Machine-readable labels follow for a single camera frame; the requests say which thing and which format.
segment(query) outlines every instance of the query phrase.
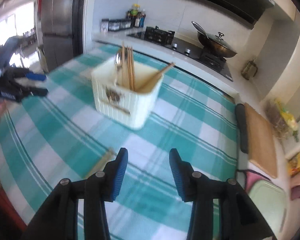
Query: wok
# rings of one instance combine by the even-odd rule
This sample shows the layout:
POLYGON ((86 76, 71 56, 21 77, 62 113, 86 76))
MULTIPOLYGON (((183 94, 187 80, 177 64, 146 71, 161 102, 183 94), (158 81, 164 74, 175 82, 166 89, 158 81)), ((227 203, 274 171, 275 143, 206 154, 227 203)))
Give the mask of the wok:
POLYGON ((225 36, 223 33, 218 32, 219 35, 216 36, 206 33, 196 22, 192 22, 192 24, 198 31, 197 37, 200 43, 208 47, 214 55, 219 57, 234 57, 237 54, 237 52, 223 40, 222 37, 225 36))

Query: green and white tablecloth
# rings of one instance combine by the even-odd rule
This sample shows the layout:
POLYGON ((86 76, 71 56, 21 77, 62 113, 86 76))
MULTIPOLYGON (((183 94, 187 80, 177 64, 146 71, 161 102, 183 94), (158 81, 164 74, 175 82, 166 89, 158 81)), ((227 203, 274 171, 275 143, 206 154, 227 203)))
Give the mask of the green and white tablecloth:
MULTIPOLYGON (((236 168, 234 104, 215 88, 176 68, 169 70, 143 129, 130 130, 95 110, 90 71, 118 47, 103 45, 53 71, 47 98, 13 105, 0 121, 0 179, 28 223, 62 178, 86 176, 109 147, 126 147, 129 164, 120 195, 106 203, 113 239, 185 239, 191 203, 178 196, 168 152, 208 177, 226 180, 236 168)), ((166 63, 134 53, 157 69, 166 63)), ((218 231, 218 205, 214 205, 218 231)), ((83 202, 78 231, 83 236, 83 202)))

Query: black glass cooktop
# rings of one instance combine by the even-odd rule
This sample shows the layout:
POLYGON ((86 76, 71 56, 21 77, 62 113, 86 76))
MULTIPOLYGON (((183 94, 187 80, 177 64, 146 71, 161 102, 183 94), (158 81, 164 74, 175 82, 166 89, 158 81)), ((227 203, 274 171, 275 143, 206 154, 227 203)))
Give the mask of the black glass cooktop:
POLYGON ((156 43, 160 46, 172 49, 215 70, 222 76, 226 77, 228 80, 233 81, 226 60, 222 57, 217 57, 213 55, 207 49, 202 49, 196 45, 193 45, 187 41, 178 39, 176 37, 173 38, 172 42, 169 42, 168 44, 164 45, 160 41, 156 41, 155 39, 149 39, 148 37, 145 37, 145 32, 133 33, 129 34, 128 36, 156 43))

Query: gas stove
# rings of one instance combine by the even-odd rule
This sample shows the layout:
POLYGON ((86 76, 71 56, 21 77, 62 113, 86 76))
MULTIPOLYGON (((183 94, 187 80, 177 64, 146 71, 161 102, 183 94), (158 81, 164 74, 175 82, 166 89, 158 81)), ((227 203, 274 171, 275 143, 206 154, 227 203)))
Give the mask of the gas stove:
POLYGON ((213 55, 207 48, 200 48, 187 41, 178 39, 174 37, 174 34, 175 32, 173 31, 162 31, 156 26, 155 28, 147 27, 145 32, 133 33, 128 36, 149 41, 186 55, 232 81, 225 58, 213 55))

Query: refrigerator door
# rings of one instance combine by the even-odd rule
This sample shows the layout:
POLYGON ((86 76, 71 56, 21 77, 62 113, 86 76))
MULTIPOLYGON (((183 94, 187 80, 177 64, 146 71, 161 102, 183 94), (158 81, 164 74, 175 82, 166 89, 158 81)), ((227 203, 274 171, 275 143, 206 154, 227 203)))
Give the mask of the refrigerator door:
POLYGON ((52 1, 41 2, 41 30, 42 33, 52 33, 52 1))
POLYGON ((52 32, 58 35, 72 35, 73 0, 53 0, 52 32))
POLYGON ((49 72, 73 58, 73 40, 71 38, 43 36, 42 40, 49 72))

